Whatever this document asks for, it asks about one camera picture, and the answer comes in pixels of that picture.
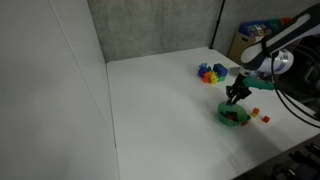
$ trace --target white tabletop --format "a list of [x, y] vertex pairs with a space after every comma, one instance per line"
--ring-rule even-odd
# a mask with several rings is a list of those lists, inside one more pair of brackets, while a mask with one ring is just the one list
[[237, 66], [207, 48], [107, 64], [121, 180], [231, 179], [319, 132], [272, 91], [252, 90], [239, 102], [248, 112], [260, 109], [248, 126], [220, 123], [216, 109], [234, 77], [204, 84], [197, 77], [203, 62]]

